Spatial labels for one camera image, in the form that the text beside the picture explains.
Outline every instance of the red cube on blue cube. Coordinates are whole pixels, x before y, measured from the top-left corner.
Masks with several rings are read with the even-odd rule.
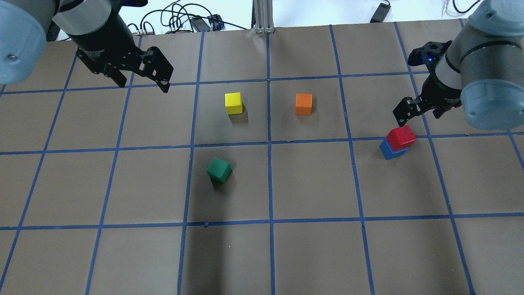
[[[402,156],[416,140],[411,128],[405,125],[391,130],[386,139],[382,141],[380,150],[386,160],[391,160]]]

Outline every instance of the cube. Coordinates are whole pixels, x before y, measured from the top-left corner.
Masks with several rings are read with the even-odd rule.
[[[242,113],[242,97],[240,96],[240,92],[226,93],[225,98],[226,111],[228,115]]]
[[[415,143],[417,138],[415,137],[415,134],[413,134],[413,131],[411,131],[411,128],[405,125],[391,130],[388,136],[386,136],[386,140],[391,146],[391,149],[396,152],[409,148],[413,143]]]
[[[231,166],[226,161],[214,157],[213,161],[205,171],[212,179],[224,183],[231,173]]]
[[[400,156],[404,155],[404,153],[408,149],[402,149],[402,150],[398,150],[398,151],[393,151],[393,149],[391,148],[391,145],[389,145],[389,142],[384,139],[382,141],[382,143],[380,144],[380,150],[382,151],[382,154],[384,155],[384,158],[386,158],[386,160],[391,160],[391,159],[394,159],[396,157],[400,157]]]
[[[313,95],[306,93],[297,93],[295,103],[295,115],[311,115],[313,109]]]

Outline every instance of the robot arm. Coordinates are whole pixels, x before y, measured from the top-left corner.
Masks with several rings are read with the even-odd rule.
[[[524,124],[524,2],[485,0],[455,41],[429,42],[409,56],[426,64],[430,76],[420,95],[400,101],[399,126],[433,109],[435,118],[464,104],[468,123],[484,130]]]
[[[118,15],[123,0],[0,0],[0,84],[26,79],[43,53],[51,19],[78,45],[87,68],[124,87],[121,70],[153,80],[166,93],[173,66],[157,47],[146,51]]]

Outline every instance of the blue cube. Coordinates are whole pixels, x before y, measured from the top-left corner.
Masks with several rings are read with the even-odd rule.
[[[382,151],[382,154],[386,158],[386,160],[391,160],[396,157],[402,156],[408,149],[399,150],[397,152],[394,152],[391,148],[391,145],[389,145],[389,142],[387,140],[383,140],[380,144],[380,150]]]

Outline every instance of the metal post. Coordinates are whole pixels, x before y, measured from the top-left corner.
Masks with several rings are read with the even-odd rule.
[[[253,0],[255,13],[255,32],[258,34],[273,33],[273,0]]]

